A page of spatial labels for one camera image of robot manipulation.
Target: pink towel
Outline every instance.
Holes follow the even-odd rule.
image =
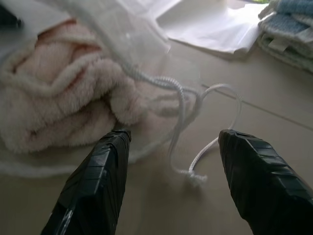
[[[146,111],[133,80],[75,21],[13,53],[0,81],[0,134],[17,153],[92,143]]]

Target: beige floor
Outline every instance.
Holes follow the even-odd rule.
[[[313,77],[288,67],[259,49],[246,61],[230,62],[173,43],[173,53],[193,60],[202,82],[232,84],[246,102],[236,129],[269,141],[313,187]],[[197,120],[182,134],[178,165],[188,167],[198,151],[229,125],[235,101],[214,93]],[[129,166],[117,235],[251,235],[232,201],[218,148],[197,172],[202,188],[192,188],[174,174],[165,158],[167,146]],[[49,180],[0,178],[0,233],[39,234],[66,177]]]

